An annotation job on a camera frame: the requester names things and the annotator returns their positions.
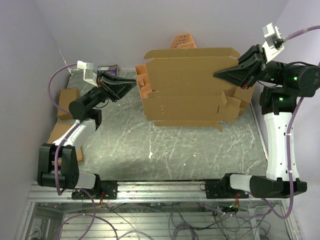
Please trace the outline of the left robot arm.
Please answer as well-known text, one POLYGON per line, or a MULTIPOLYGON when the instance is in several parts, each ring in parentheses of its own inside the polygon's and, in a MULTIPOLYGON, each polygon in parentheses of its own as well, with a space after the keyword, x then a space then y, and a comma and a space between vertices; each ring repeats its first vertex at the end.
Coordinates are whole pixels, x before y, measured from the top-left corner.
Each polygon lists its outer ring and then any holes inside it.
POLYGON ((101 195, 100 176, 80 172, 77 151, 102 123, 102 111, 96 106, 100 103, 116 103, 136 85, 135 79, 101 73, 96 78, 96 86, 69 104, 74 124, 59 139, 44 143, 39 149, 39 186, 55 188, 58 195, 76 188, 84 189, 91 199, 101 195))

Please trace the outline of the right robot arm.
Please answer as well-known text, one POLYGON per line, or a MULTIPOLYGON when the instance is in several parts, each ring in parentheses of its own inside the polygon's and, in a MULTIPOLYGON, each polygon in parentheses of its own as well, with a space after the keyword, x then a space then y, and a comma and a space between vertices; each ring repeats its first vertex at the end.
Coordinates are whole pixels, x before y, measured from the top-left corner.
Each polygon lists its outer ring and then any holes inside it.
POLYGON ((274 85, 265 86, 259 98, 268 138, 266 175, 226 174, 221 194, 231 198, 240 190, 255 198, 289 198, 305 193, 307 183, 300 180, 294 157, 293 121, 300 106, 297 100, 311 98, 319 89, 320 68, 301 61, 273 61, 257 44, 237 66, 217 71, 214 77, 245 90, 258 81, 274 85))

